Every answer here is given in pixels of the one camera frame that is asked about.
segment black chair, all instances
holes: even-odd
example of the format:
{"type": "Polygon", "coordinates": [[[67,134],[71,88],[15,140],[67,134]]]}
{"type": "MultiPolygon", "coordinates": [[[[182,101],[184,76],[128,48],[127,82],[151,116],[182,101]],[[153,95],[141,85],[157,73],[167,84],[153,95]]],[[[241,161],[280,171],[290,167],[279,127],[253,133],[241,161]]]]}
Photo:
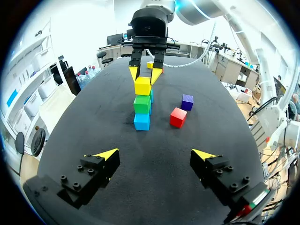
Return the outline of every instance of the black chair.
{"type": "MultiPolygon", "coordinates": [[[[42,128],[38,129],[34,134],[31,142],[31,153],[33,156],[37,157],[40,154],[44,146],[45,138],[46,138],[45,130],[42,128]]],[[[15,139],[15,149],[17,150],[17,152],[19,152],[22,155],[22,157],[24,155],[24,142],[25,142],[24,134],[22,132],[19,132],[15,139]]]]}
{"type": "Polygon", "coordinates": [[[102,59],[101,63],[104,64],[104,67],[108,65],[108,63],[113,61],[113,58],[103,59],[106,56],[106,52],[99,52],[97,54],[98,59],[102,59]]]}

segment person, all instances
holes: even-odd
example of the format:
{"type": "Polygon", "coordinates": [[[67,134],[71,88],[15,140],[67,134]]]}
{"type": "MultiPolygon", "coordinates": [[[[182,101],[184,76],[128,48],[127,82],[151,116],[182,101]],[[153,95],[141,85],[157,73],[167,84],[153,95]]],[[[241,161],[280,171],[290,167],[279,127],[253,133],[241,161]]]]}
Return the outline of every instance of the person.
{"type": "MultiPolygon", "coordinates": [[[[296,105],[296,109],[297,109],[296,121],[299,121],[300,120],[300,116],[299,116],[299,114],[300,114],[299,96],[297,94],[293,94],[291,100],[296,105]]],[[[288,107],[288,111],[289,111],[289,118],[294,119],[294,116],[295,116],[296,112],[295,112],[294,108],[290,106],[290,104],[289,104],[289,107],[288,107]]]]}

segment blue cube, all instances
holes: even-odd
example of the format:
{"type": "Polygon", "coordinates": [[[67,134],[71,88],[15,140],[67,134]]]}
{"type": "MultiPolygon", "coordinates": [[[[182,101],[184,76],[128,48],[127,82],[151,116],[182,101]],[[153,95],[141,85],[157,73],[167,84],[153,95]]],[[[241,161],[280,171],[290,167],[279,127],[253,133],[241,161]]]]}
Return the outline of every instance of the blue cube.
{"type": "Polygon", "coordinates": [[[135,114],[135,129],[136,130],[149,130],[150,128],[150,115],[149,114],[135,114]]]}
{"type": "Polygon", "coordinates": [[[150,98],[151,98],[151,103],[153,103],[153,89],[151,89],[150,98]]]}
{"type": "Polygon", "coordinates": [[[192,95],[182,95],[181,109],[191,111],[194,104],[194,97],[192,95]]]}

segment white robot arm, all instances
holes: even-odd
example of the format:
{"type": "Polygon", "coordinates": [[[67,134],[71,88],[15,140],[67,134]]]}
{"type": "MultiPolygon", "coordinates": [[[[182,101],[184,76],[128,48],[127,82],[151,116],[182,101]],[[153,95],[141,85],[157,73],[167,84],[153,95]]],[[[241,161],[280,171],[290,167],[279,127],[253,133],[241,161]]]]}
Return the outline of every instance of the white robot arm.
{"type": "Polygon", "coordinates": [[[228,12],[219,0],[144,0],[141,8],[158,8],[171,22],[174,13],[188,25],[197,25],[206,20],[223,16],[237,34],[247,52],[252,64],[260,63],[260,86],[262,90],[261,108],[255,112],[258,121],[252,126],[251,132],[259,151],[270,146],[272,150],[279,147],[300,148],[300,122],[289,121],[286,117],[288,103],[292,97],[299,80],[299,58],[295,59],[294,72],[291,85],[283,97],[277,98],[273,75],[269,71],[263,49],[253,49],[246,33],[243,32],[238,18],[228,12]]]}

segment red cube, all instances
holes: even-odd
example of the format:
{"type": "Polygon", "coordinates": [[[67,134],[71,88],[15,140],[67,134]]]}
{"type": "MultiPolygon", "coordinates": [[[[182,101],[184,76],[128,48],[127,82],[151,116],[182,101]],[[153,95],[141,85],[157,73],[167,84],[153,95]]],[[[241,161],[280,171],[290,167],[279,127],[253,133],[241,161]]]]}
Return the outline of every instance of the red cube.
{"type": "Polygon", "coordinates": [[[187,111],[180,108],[175,108],[170,116],[170,124],[181,128],[187,117],[187,111]]]}

